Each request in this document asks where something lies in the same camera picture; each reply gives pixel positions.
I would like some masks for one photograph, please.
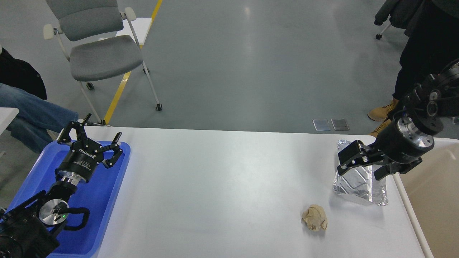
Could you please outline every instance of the chair backrest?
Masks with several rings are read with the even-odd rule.
[[[123,29],[116,0],[46,0],[71,41]]]

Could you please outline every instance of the yellow floor line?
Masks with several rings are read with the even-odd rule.
[[[159,7],[161,6],[162,0],[158,0],[155,6],[155,10],[153,11],[151,15],[151,23],[150,23],[150,28],[153,25],[153,22],[155,21],[156,14],[158,13]],[[118,105],[118,101],[121,98],[121,94],[123,93],[124,87],[126,86],[126,83],[128,82],[129,76],[131,75],[131,72],[125,73],[123,76],[123,79],[121,80],[121,83],[118,86],[118,90],[115,93],[115,96],[112,99],[112,102],[110,103],[110,106],[108,107],[107,113],[105,114],[104,120],[105,123],[109,123],[110,119],[112,118],[113,112],[115,112],[115,108]]]

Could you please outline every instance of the chair seat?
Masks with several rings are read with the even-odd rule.
[[[72,48],[70,70],[77,81],[97,81],[127,73],[141,65],[142,54],[129,35]]]

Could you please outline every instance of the person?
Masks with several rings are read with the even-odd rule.
[[[415,83],[428,74],[440,73],[459,57],[459,0],[426,0],[411,37],[400,56],[400,69],[395,92],[389,105],[377,107],[368,118],[382,123],[369,135],[377,137],[391,123],[387,115]]]
[[[33,152],[53,141],[47,130],[60,132],[78,113],[45,101],[46,89],[37,71],[12,57],[0,45],[0,107],[15,107],[18,115],[6,130]]]
[[[59,133],[70,121],[78,121],[77,112],[3,83],[0,83],[0,107],[19,109],[6,130],[35,153],[41,153],[53,141],[47,129]]]

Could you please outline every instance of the black pants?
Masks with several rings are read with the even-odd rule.
[[[428,74],[440,73],[451,61],[459,58],[459,19],[426,0],[413,34],[400,57],[395,93],[400,100],[422,83]]]

